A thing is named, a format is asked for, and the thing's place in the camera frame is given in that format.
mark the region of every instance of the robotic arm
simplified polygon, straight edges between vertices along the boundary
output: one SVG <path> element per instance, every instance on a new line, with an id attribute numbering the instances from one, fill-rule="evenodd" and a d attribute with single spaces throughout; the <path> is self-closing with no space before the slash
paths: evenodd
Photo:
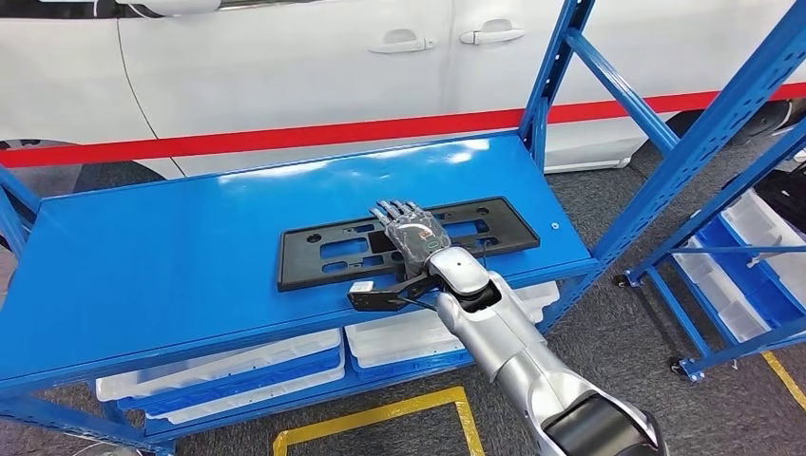
<path id="1" fill-rule="evenodd" d="M 487 271 L 412 202 L 378 203 L 371 212 L 403 254 L 409 280 L 375 291 L 358 282 L 349 293 L 359 310 L 393 310 L 436 287 L 439 318 L 502 388 L 545 456 L 663 456 L 660 430 L 641 412 L 569 369 L 528 320 L 507 282 Z"/>

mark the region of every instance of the blue shelving rack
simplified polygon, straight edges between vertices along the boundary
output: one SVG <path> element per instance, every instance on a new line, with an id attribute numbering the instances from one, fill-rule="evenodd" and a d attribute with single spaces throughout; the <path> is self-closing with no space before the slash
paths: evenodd
<path id="1" fill-rule="evenodd" d="M 279 293 L 273 279 L 282 231 L 361 217 L 379 199 L 431 206 L 507 198 L 542 244 L 491 256 L 488 265 L 515 288 L 565 280 L 538 325 L 547 331 L 806 57 L 806 0 L 796 0 L 678 138 L 586 40 L 593 3 L 564 2 L 512 131 L 49 199 L 3 170 L 0 231 L 19 265 L 0 310 L 0 346 L 14 347 L 0 363 L 0 417 L 170 455 L 183 435 L 466 364 L 448 357 L 372 377 L 347 363 L 344 378 L 330 384 L 179 425 L 146 420 L 143 428 L 130 426 L 114 403 L 104 403 L 99 418 L 30 395 L 386 316 L 355 312 L 350 284 Z M 547 113 L 573 55 L 663 153 L 592 249 L 543 176 Z"/>
<path id="2" fill-rule="evenodd" d="M 640 287 L 643 276 L 650 279 L 699 352 L 700 357 L 697 359 L 681 358 L 672 365 L 673 370 L 685 375 L 691 381 L 702 379 L 703 370 L 717 364 L 806 340 L 806 335 L 800 334 L 806 331 L 806 308 L 803 307 L 803 303 L 798 302 L 777 280 L 777 274 L 768 264 L 760 259 L 753 261 L 763 254 L 795 252 L 806 254 L 806 246 L 747 245 L 720 215 L 733 200 L 760 181 L 776 165 L 791 159 L 804 147 L 806 147 L 806 120 L 800 121 L 746 170 L 728 182 L 713 199 L 647 258 L 625 272 L 627 282 L 632 287 Z M 682 246 L 691 237 L 702 240 L 703 247 Z M 766 320 L 770 331 L 741 342 L 737 340 L 720 319 L 714 305 L 672 257 L 675 254 L 713 256 L 731 279 L 737 282 L 739 288 L 746 291 L 745 296 L 749 304 Z M 658 268 L 665 262 L 673 266 L 718 330 L 724 345 L 722 350 L 711 350 L 678 299 L 663 281 Z"/>

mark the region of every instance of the car door handle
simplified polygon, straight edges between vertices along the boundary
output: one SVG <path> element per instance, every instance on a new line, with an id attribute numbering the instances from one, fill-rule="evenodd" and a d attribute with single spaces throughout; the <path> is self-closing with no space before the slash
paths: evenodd
<path id="1" fill-rule="evenodd" d="M 473 30 L 466 31 L 459 35 L 459 41 L 466 45 L 485 45 L 487 43 L 501 43 L 504 41 L 517 40 L 524 36 L 525 30 L 519 28 L 510 28 L 509 30 L 502 31 L 481 31 Z"/>
<path id="2" fill-rule="evenodd" d="M 378 54 L 394 54 L 397 52 L 420 52 L 428 50 L 436 45 L 434 40 L 428 38 L 418 38 L 411 41 L 402 41 L 398 43 L 384 43 L 382 45 L 370 47 L 370 52 Z"/>

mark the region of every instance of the robot forearm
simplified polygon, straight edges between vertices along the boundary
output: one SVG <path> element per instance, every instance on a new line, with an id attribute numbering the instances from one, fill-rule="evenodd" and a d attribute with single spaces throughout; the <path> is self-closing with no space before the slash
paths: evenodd
<path id="1" fill-rule="evenodd" d="M 451 247 L 428 261 L 445 291 L 436 309 L 525 419 L 543 455 L 662 455 L 647 416 L 569 369 L 498 274 Z"/>

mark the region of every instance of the cable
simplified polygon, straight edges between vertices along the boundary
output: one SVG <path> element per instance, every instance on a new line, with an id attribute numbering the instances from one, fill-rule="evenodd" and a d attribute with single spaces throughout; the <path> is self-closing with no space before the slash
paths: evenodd
<path id="1" fill-rule="evenodd" d="M 481 244 L 481 262 L 484 264 L 484 269 L 487 269 L 487 243 L 489 240 L 484 239 L 484 242 Z"/>
<path id="2" fill-rule="evenodd" d="M 430 311 L 435 311 L 436 312 L 436 308 L 434 306 L 430 306 L 430 305 L 426 304 L 423 301 L 418 301 L 416 299 L 408 299 L 407 297 L 403 297 L 403 296 L 400 296 L 399 299 L 401 301 L 408 302 L 409 304 L 413 304 L 415 306 L 420 306 L 422 308 L 425 308 L 425 309 L 428 309 Z"/>

